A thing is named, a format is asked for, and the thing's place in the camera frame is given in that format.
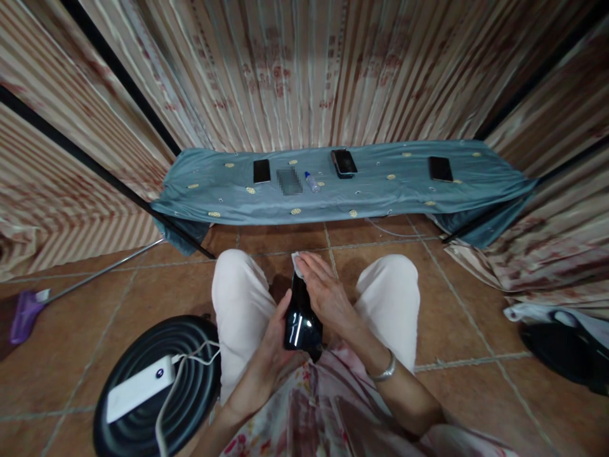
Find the beige striped fabric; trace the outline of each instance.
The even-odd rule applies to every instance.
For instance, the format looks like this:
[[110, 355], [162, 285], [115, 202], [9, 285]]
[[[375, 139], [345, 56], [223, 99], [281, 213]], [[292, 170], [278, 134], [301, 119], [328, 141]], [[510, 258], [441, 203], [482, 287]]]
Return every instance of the beige striped fabric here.
[[592, 5], [81, 3], [181, 144], [229, 152], [471, 138]]
[[[609, 18], [602, 21], [489, 140], [539, 176], [609, 134]], [[609, 318], [609, 147], [539, 189], [488, 249], [447, 251], [512, 302], [564, 305]]]
[[[0, 1], [0, 78], [146, 199], [173, 155], [65, 12]], [[0, 105], [0, 281], [158, 239], [152, 220]]]

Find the white cable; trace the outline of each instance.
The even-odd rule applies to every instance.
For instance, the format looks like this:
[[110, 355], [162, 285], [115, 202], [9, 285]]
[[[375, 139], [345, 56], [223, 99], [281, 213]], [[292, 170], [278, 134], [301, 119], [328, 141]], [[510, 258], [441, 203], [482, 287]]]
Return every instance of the white cable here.
[[[218, 350], [213, 355], [213, 357], [211, 357], [211, 360], [209, 360], [209, 362], [206, 362], [203, 359], [200, 359], [198, 357], [194, 357], [195, 354], [198, 354], [199, 352], [201, 352], [203, 350], [203, 348], [205, 346], [207, 346], [208, 344], [218, 347]], [[171, 363], [176, 363], [180, 359], [181, 359], [181, 361], [180, 361], [180, 366], [178, 367], [178, 374], [176, 375], [176, 379], [173, 381], [173, 386], [171, 386], [171, 390], [169, 391], [169, 395], [167, 395], [167, 398], [165, 399], [165, 403], [163, 403], [163, 406], [161, 406], [161, 408], [160, 408], [159, 415], [157, 416], [157, 421], [154, 425], [154, 435], [155, 435], [155, 438], [157, 439], [157, 445], [159, 447], [160, 457], [169, 457], [169, 451], [167, 450], [167, 443], [165, 442], [165, 437], [163, 436], [163, 430], [161, 428], [161, 425], [163, 422], [163, 414], [165, 413], [165, 409], [167, 409], [169, 400], [171, 400], [171, 396], [173, 395], [173, 392], [176, 390], [176, 387], [178, 386], [178, 382], [180, 380], [180, 375], [182, 374], [182, 368], [184, 366], [184, 362], [187, 361], [188, 359], [194, 359], [197, 362], [199, 362], [205, 366], [211, 365], [212, 362], [214, 361], [214, 359], [216, 358], [216, 356], [220, 353], [219, 348], [220, 348], [220, 345], [218, 343], [216, 343], [215, 341], [205, 341], [201, 346], [199, 346], [199, 348], [197, 350], [194, 350], [190, 354], [174, 355], [171, 358]]]
[[389, 234], [389, 235], [398, 236], [398, 237], [402, 237], [402, 238], [413, 238], [413, 237], [427, 236], [427, 235], [400, 235], [400, 234], [395, 234], [393, 232], [390, 232], [389, 230], [385, 230], [384, 228], [376, 225], [374, 222], [372, 222], [372, 220], [370, 218], [366, 218], [366, 220], [368, 222], [370, 222], [373, 226], [375, 226], [377, 229], [379, 229], [381, 232], [385, 232], [386, 234]]

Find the person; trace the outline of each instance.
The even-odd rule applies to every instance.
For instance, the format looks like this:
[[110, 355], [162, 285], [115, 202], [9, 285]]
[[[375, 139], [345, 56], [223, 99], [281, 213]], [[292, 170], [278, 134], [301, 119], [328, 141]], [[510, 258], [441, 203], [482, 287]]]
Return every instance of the person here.
[[332, 341], [316, 363], [286, 351], [291, 291], [275, 305], [251, 257], [222, 253], [212, 285], [221, 406], [192, 455], [515, 455], [455, 424], [412, 374], [420, 297], [408, 258], [368, 266], [355, 305], [320, 256], [302, 252], [295, 262]]

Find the silver bracelet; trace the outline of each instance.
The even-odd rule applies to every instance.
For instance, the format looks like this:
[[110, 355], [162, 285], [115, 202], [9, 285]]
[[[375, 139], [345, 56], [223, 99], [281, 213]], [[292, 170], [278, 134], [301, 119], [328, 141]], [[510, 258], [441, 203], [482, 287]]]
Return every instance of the silver bracelet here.
[[391, 361], [389, 362], [389, 366], [387, 367], [387, 369], [385, 371], [383, 371], [379, 376], [371, 376], [370, 373], [368, 373], [368, 371], [366, 370], [366, 374], [374, 382], [381, 382], [381, 381], [387, 380], [387, 379], [391, 378], [391, 376], [395, 372], [395, 355], [393, 355], [393, 352], [391, 351], [391, 349], [388, 348], [388, 350], [389, 350], [389, 353], [391, 354]]

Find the woman's right hand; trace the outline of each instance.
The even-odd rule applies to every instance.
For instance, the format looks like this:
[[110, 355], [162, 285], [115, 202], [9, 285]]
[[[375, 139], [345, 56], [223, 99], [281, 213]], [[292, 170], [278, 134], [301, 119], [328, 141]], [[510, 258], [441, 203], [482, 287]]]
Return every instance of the woman's right hand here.
[[332, 267], [317, 254], [301, 252], [296, 265], [303, 273], [311, 308], [324, 326], [346, 339], [363, 325]]

